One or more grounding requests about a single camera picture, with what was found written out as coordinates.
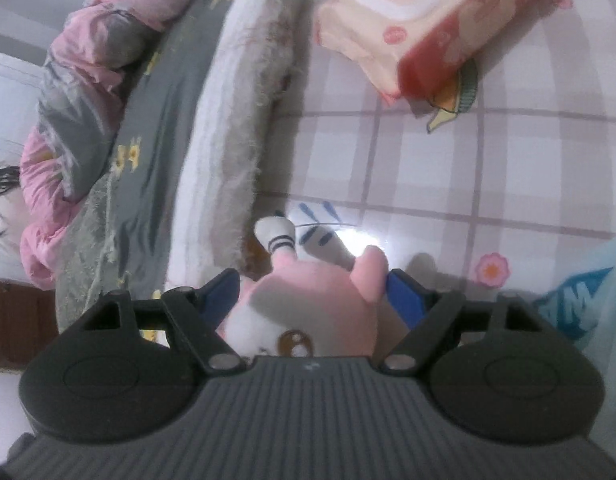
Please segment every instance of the round black pad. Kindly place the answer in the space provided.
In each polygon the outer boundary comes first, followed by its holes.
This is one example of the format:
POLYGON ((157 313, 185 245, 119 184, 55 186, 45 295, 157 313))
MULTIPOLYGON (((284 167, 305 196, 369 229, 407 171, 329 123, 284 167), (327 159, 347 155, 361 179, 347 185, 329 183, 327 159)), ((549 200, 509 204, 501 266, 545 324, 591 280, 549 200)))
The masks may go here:
POLYGON ((72 442, 118 442, 171 421, 197 383, 184 354, 141 338, 130 296, 115 296, 30 364, 19 397, 37 431, 72 442))
POLYGON ((429 384, 460 425, 517 444, 587 431, 603 400, 594 367, 567 342, 540 332, 489 332, 442 356, 429 384))

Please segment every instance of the plush toy ear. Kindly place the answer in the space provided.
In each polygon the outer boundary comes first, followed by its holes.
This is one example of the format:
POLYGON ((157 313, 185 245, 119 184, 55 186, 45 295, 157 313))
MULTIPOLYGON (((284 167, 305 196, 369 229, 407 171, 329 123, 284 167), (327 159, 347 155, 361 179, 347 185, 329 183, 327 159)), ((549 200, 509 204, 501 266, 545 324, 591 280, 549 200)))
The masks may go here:
POLYGON ((368 304, 377 304, 386 291, 388 259, 383 251, 368 246, 355 260, 350 280, 368 304))

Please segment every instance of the metal screw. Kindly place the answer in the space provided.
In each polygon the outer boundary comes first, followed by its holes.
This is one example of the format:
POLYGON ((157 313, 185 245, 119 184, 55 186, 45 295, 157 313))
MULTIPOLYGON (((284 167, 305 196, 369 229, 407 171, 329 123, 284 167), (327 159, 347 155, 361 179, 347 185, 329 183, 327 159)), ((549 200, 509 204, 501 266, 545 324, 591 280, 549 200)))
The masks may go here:
POLYGON ((232 370, 241 363, 239 356, 235 354, 217 354, 210 357, 210 367, 213 370, 232 370))
POLYGON ((394 354, 386 357, 384 361, 389 370, 404 372, 411 370, 417 366, 417 360, 414 357, 405 354, 394 354))

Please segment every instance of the pink flower print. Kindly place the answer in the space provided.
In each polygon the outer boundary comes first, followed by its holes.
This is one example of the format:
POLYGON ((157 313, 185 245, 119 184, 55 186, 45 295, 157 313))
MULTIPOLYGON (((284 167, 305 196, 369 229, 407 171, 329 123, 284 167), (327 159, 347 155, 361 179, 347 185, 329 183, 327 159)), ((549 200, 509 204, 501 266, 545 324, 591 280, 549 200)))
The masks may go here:
POLYGON ((510 277, 507 259, 499 253, 481 256, 475 271, 476 282, 489 288, 501 288, 510 277))
POLYGON ((408 31, 403 27, 387 27, 383 31, 383 41, 389 45, 403 43, 408 39, 408 31))
POLYGON ((574 0, 552 0, 552 4, 559 9, 572 9, 574 0))

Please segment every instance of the ribbed gray surface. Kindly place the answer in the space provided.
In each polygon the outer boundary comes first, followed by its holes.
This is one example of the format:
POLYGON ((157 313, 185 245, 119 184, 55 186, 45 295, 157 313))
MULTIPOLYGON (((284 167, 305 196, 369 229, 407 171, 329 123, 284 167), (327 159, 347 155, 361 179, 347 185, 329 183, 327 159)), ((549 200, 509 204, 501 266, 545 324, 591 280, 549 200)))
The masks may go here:
POLYGON ((168 428, 118 446, 39 438, 6 468, 16 480, 612 480, 582 438, 501 446, 454 427, 414 381, 364 359, 264 358, 211 381, 168 428))

